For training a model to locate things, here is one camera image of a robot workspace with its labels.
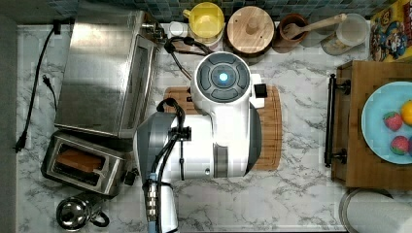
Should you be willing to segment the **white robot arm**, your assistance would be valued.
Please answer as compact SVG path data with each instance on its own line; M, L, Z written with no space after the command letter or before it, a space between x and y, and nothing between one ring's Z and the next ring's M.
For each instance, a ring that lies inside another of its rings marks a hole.
M169 97L138 126L133 152L149 233L179 231L172 182L243 177L252 170L262 145L262 105L252 101L258 78L239 56L213 52L191 79L195 115Z

